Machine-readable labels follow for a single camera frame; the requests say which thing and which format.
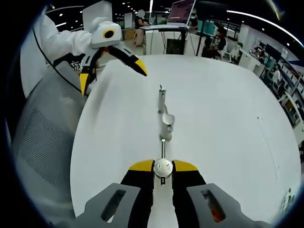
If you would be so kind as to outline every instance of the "gray mesh chair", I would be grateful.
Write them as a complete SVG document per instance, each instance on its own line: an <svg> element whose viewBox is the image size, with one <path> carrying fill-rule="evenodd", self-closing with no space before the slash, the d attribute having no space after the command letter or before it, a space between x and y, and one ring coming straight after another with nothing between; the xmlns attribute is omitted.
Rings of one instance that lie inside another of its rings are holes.
<svg viewBox="0 0 304 228"><path fill-rule="evenodd" d="M58 71L80 89L79 77L62 62ZM70 162L77 124L86 98L52 68L30 94L12 149L24 190L46 220L75 218Z"/></svg>

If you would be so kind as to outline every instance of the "white tabletop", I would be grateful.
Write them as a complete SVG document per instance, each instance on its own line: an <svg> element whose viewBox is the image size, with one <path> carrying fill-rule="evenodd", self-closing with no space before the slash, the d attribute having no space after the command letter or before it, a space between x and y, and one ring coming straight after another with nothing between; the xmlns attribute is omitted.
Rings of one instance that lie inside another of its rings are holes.
<svg viewBox="0 0 304 228"><path fill-rule="evenodd" d="M293 129L276 98L254 73L218 60L175 55L141 57L148 76L119 60L99 76L82 112L71 160L75 215L128 168L161 156L159 85L175 115L166 158L198 167L239 201L245 215L271 222L283 196L301 180ZM170 181L156 178L149 227L177 227Z"/></svg>

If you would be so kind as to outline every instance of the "ceiling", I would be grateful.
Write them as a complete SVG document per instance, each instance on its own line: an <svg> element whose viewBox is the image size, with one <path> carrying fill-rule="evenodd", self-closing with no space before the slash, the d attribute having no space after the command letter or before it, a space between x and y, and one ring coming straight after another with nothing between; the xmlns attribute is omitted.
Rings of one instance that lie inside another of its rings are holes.
<svg viewBox="0 0 304 228"><path fill-rule="evenodd" d="M166 11L172 3L177 0L153 0L153 11ZM269 3L275 4L275 10ZM70 9L61 9L50 12L48 16L56 25L66 22L65 25L58 27L59 31L74 30L82 26L82 14L80 11L99 0L52 0L55 9L69 6L82 6ZM113 21L123 19L123 15L133 10L149 11L150 0L109 0L112 2ZM267 19L295 35L302 43L304 43L304 16L298 13L297 8L299 1L297 0L197 0L197 5L202 6L203 15L207 18L219 19L223 21L239 24L242 21L249 26L266 33L278 42L290 49L298 58L304 59L304 48L294 41L289 35L282 32L278 28L263 22L261 20L238 14L227 13L226 10L234 10L253 14L255 16Z"/></svg>

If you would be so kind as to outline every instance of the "ceiling light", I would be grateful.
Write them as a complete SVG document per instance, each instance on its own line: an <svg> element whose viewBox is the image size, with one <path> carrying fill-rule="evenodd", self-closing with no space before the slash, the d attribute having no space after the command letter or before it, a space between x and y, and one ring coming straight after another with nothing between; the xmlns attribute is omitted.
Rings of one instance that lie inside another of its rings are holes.
<svg viewBox="0 0 304 228"><path fill-rule="evenodd" d="M150 0L150 7L149 7L149 12L152 12L152 7L153 7L153 0Z"/></svg>
<svg viewBox="0 0 304 228"><path fill-rule="evenodd" d="M271 24L271 25L277 27L278 29L282 30L283 32L287 33L288 35L290 35L290 36L291 36L293 39L295 39L302 47L304 47L303 44L301 43L301 41L300 41L297 37L295 37L293 34L291 34L290 32L288 32L286 29L282 28L281 26L278 26L277 24L275 24L275 23L273 23L273 22L271 22L271 21L269 21L269 20L266 20L266 19L264 19L264 18L260 18L260 17L258 17L258 16L255 16L255 15L252 15L252 14L249 14L249 13L242 13L242 12L232 11L232 10L227 10L227 12L228 12L228 13L242 14L242 15L245 15L245 16L253 17L253 18L262 20L262 21L264 21L264 22L267 22L268 24Z"/></svg>
<svg viewBox="0 0 304 228"><path fill-rule="evenodd" d="M66 24L66 22L56 25L56 27L59 27L59 26L65 25L65 24Z"/></svg>

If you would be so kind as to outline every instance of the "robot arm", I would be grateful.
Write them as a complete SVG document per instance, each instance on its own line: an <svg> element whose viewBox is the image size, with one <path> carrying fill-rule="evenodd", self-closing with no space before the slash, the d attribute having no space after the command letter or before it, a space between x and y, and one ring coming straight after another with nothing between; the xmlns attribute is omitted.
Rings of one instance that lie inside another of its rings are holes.
<svg viewBox="0 0 304 228"><path fill-rule="evenodd" d="M88 85L94 80L95 76L91 74L95 62L100 58L103 51L109 52L110 55L118 58L124 64L131 67L136 72L147 76L147 71L143 62L128 49L121 41L121 27L106 19L97 18L91 27L91 43L85 52L82 62L82 71L80 74L81 92L86 93Z"/></svg>

